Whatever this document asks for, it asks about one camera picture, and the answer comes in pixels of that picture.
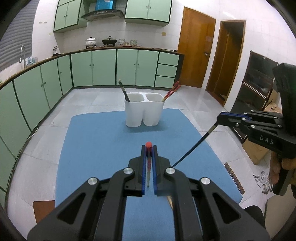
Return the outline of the person's right hand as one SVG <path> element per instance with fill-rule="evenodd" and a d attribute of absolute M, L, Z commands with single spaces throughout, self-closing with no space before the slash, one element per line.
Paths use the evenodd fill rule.
<path fill-rule="evenodd" d="M 285 170 L 292 170 L 293 175 L 290 180 L 291 185 L 296 185 L 295 181 L 295 169 L 296 169 L 296 159 L 287 159 L 283 158 L 280 161 L 278 160 L 278 156 L 275 152 L 271 153 L 271 160 L 270 160 L 270 169 L 269 169 L 269 181 L 271 184 L 275 185 L 280 178 L 280 169 L 284 168 Z"/>

